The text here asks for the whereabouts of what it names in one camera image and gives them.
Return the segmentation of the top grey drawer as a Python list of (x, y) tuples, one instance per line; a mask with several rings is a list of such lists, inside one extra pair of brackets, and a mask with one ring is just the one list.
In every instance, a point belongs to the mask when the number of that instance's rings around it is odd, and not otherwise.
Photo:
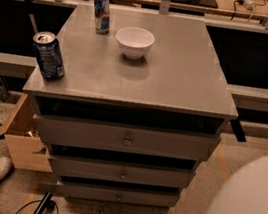
[(220, 142), (218, 136), (174, 133), (98, 123), (60, 116), (35, 115), (42, 142), (89, 149), (207, 161)]

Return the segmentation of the wooden box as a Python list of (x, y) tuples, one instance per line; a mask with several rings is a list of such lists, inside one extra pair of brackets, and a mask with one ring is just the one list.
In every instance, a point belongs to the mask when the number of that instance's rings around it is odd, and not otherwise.
[(15, 168), (51, 173), (46, 146), (39, 138), (33, 115), (29, 96), (23, 94), (2, 125), (0, 135), (5, 137)]

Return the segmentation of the red bull can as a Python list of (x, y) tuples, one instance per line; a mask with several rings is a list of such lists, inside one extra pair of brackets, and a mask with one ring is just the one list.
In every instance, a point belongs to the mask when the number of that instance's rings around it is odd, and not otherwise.
[(109, 32), (110, 25), (110, 2), (109, 0), (94, 0), (94, 20), (95, 28), (98, 34), (106, 35)]

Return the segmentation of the middle grey drawer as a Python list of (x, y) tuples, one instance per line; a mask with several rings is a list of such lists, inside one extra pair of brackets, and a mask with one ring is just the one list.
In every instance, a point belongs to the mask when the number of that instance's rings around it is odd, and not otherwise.
[(48, 159), (55, 174), (74, 178), (186, 188), (194, 177), (189, 171), (171, 168), (148, 168), (63, 156), (51, 156)]

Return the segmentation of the white bowl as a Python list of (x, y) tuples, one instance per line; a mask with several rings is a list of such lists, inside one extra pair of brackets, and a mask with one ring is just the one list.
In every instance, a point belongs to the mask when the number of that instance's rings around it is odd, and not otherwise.
[(115, 39), (123, 55), (134, 60), (147, 54), (155, 42), (155, 37), (150, 31), (137, 27), (118, 30)]

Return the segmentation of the grey drawer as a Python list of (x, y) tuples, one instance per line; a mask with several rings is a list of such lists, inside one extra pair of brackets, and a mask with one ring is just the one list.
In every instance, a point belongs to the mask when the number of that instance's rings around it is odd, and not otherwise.
[(179, 195), (175, 193), (163, 193), (147, 190), (134, 190), (130, 189), (118, 189), (118, 188), (102, 188), (93, 186), (80, 186), (80, 185), (67, 185), (61, 183), (44, 183), (43, 188), (48, 192), (58, 194), (60, 196), (79, 198), (79, 199), (91, 199), (98, 201), (110, 201), (123, 204), (136, 204), (136, 205), (149, 205), (149, 206), (161, 206), (172, 207), (178, 202)]
[(42, 142), (89, 149), (207, 161), (220, 142), (218, 136), (174, 133), (98, 123), (60, 116), (35, 115)]
[(74, 178), (186, 188), (194, 177), (189, 171), (171, 168), (148, 168), (63, 156), (51, 156), (48, 159), (55, 174)]

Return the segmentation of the bottom grey drawer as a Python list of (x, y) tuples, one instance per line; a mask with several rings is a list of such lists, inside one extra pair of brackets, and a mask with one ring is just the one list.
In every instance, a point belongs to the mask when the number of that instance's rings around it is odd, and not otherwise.
[(110, 201), (123, 204), (136, 204), (136, 205), (149, 205), (149, 206), (161, 206), (172, 207), (178, 202), (179, 195), (175, 193), (163, 193), (147, 190), (134, 190), (130, 189), (118, 189), (118, 188), (102, 188), (93, 186), (80, 186), (80, 185), (67, 185), (61, 183), (44, 183), (43, 188), (48, 192), (58, 194), (60, 196), (79, 198), (79, 199), (91, 199), (98, 201)]

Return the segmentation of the blue pepsi can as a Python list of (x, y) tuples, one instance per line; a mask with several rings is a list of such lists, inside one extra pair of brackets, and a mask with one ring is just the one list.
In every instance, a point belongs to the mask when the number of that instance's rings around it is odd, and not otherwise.
[(63, 58), (55, 34), (47, 31), (37, 32), (32, 40), (36, 60), (43, 77), (46, 80), (57, 80), (64, 77)]

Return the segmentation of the grey drawer cabinet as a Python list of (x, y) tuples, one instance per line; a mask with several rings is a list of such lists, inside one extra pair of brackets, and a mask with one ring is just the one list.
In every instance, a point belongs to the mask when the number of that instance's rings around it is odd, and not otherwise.
[[(77, 5), (58, 35), (65, 76), (46, 81), (36, 70), (25, 84), (24, 91), (30, 96), (35, 115), (220, 138), (224, 127), (237, 117), (237, 110), (206, 25), (201, 20), (126, 9), (112, 9), (110, 16), (110, 31), (98, 35), (92, 6)], [(126, 27), (143, 28), (155, 37), (150, 51), (140, 59), (128, 59), (118, 47), (116, 33)], [(203, 161), (45, 145), (48, 157), (171, 168), (194, 175)], [(55, 175), (56, 184), (73, 186), (169, 192), (179, 196), (184, 189)]]

